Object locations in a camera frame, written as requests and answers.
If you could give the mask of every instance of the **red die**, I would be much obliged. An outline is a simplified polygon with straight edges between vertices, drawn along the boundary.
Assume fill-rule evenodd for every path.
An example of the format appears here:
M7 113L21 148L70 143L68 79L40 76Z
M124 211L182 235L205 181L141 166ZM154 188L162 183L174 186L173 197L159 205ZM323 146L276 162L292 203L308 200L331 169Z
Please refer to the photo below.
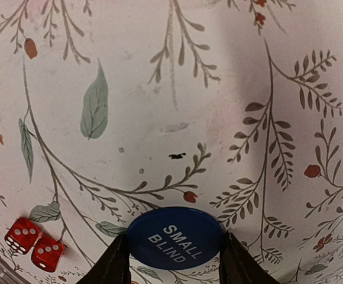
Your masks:
M32 262L46 272L55 272L64 246L47 235L43 235L32 252Z
M5 236L6 243L14 251L27 254L36 242L40 230L34 223L26 218L19 218Z

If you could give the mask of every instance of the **dark blue oval button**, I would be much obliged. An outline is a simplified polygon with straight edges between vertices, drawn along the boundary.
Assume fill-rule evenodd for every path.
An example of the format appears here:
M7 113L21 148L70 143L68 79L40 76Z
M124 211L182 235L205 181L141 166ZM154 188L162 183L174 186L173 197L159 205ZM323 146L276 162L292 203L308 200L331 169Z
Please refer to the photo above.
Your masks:
M207 213L185 207L153 210L127 230L130 253L158 269L190 269L208 262L221 249L223 230Z

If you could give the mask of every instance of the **gray leaf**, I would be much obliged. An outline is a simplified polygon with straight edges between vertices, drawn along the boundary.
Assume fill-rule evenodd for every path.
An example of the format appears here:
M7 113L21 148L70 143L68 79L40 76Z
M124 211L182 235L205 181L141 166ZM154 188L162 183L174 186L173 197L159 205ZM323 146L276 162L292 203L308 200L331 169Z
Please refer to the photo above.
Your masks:
M30 177L30 183L32 181L32 172L34 168L34 152L32 149L31 136L28 132L27 126L24 124L23 120L19 119L19 131L21 136L21 148L22 154L27 165L28 175Z
M101 63L98 61L98 75L83 97L80 129L83 136L99 138L108 122L108 86Z
M30 213L29 219L38 223L57 221L61 218L60 204L52 202L50 205L36 205Z
M127 230L126 228L116 226L115 224L106 221L96 223L95 227L105 235L112 238L117 237L119 234L124 233Z
M158 276L158 274L152 270L152 269L149 269L147 267L143 267L143 266L139 266L137 268L137 271L139 271L140 273L143 273L147 276L150 276L152 278L155 278L155 279L158 279L159 281L163 282L162 279Z
M323 264L316 264L314 266L312 266L306 273L305 275L311 275L314 274L316 272L320 272L321 270L326 269L327 266L323 265Z

